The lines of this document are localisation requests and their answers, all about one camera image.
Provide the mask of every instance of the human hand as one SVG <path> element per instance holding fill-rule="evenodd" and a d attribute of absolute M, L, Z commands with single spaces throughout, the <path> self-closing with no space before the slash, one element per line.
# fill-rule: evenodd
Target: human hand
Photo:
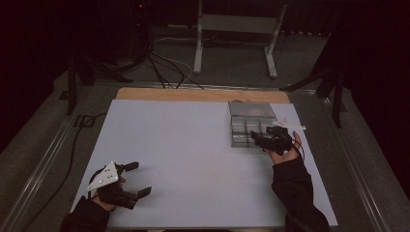
<path fill-rule="evenodd" d="M 125 178 L 123 178 L 122 176 L 120 176 L 120 185 L 122 185 L 122 183 L 125 183 L 127 180 Z M 100 200 L 99 198 L 99 194 L 98 191 L 96 191 L 96 193 L 94 193 L 94 196 L 91 198 L 92 201 L 94 201 L 96 204 L 100 205 L 103 209 L 105 209 L 106 211 L 114 211 L 115 208 L 117 208 L 116 205 L 111 205 L 111 204 L 107 204 L 104 203 Z"/>
<path fill-rule="evenodd" d="M 266 153 L 268 153 L 268 155 L 271 158 L 274 165 L 279 164 L 281 162 L 296 159 L 299 156 L 298 151 L 299 151 L 299 148 L 301 147 L 301 144 L 302 144 L 301 137 L 295 131 L 293 131 L 293 136 L 295 137 L 295 141 L 296 141 L 294 143 L 294 147 L 292 147 L 292 149 L 290 149 L 290 151 L 283 154 L 282 156 L 278 155 L 274 151 L 270 151 L 270 150 L 265 149 Z"/>

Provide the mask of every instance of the gray floor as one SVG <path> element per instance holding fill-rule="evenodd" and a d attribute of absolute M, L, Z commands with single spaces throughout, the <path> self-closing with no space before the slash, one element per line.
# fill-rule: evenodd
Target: gray floor
<path fill-rule="evenodd" d="M 308 76 L 326 39 L 313 36 L 281 36 L 275 55 L 278 78 L 267 76 L 262 38 L 260 42 L 240 46 L 206 47 L 202 73 L 191 78 L 204 88 L 224 88 L 238 91 L 258 89 L 276 91 Z M 193 40 L 163 40 L 155 43 L 155 52 L 192 67 L 195 51 Z M 190 68 L 175 63 L 186 74 Z M 164 78 L 178 83 L 181 76 L 159 65 Z M 6 222 L 27 180 L 44 156 L 51 156 L 49 170 L 32 188 L 37 194 L 27 199 L 26 209 L 14 218 L 19 231 L 34 217 L 48 197 L 62 182 L 70 163 L 73 142 L 78 128 L 73 126 L 77 115 L 98 115 L 108 110 L 116 92 L 123 86 L 161 87 L 149 64 L 126 73 L 133 84 L 117 83 L 98 73 L 93 87 L 83 87 L 79 104 L 72 117 L 65 115 L 67 102 L 58 100 L 67 90 L 67 74 L 55 81 L 54 93 L 38 109 L 9 147 L 0 156 L 0 219 Z M 342 128 L 337 129 L 329 116 L 327 100 L 312 93 L 318 82 L 290 93 L 301 122 L 307 126 L 309 147 L 327 189 L 339 226 L 332 231 L 410 231 L 410 203 L 399 187 L 392 170 L 366 125 L 348 90 L 343 90 L 344 110 L 340 115 Z M 185 88 L 197 88 L 188 83 Z M 58 231 L 61 220 L 70 211 L 82 174 L 99 136 L 103 117 L 92 128 L 81 130 L 75 144 L 73 169 L 66 184 L 27 231 Z"/>

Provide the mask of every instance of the black sleeve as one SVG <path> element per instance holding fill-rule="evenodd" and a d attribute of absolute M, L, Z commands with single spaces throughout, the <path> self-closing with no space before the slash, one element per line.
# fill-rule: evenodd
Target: black sleeve
<path fill-rule="evenodd" d="M 82 196 L 73 212 L 64 217 L 60 232 L 103 232 L 108 219 L 108 211 Z"/>
<path fill-rule="evenodd" d="M 330 231 L 326 217 L 313 205 L 313 186 L 302 158 L 273 168 L 272 190 L 287 210 L 286 231 Z"/>

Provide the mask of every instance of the transparent box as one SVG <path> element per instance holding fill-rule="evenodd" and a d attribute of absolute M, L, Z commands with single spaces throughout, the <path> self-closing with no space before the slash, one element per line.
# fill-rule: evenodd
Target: transparent box
<path fill-rule="evenodd" d="M 262 136 L 267 127 L 273 127 L 277 117 L 272 107 L 266 102 L 230 101 L 232 147 L 256 147 L 250 132 Z"/>

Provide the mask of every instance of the table surface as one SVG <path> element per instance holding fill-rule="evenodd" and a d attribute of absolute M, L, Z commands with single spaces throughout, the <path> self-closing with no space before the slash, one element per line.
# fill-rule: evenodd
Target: table surface
<path fill-rule="evenodd" d="M 271 190 L 272 162 L 261 149 L 232 148 L 227 101 L 271 103 L 278 119 L 299 123 L 284 93 L 125 88 L 110 106 L 76 200 L 110 161 L 139 161 L 123 189 L 152 187 L 133 210 L 111 213 L 111 228 L 272 228 L 285 209 Z M 337 220 L 302 130 L 314 203 Z"/>

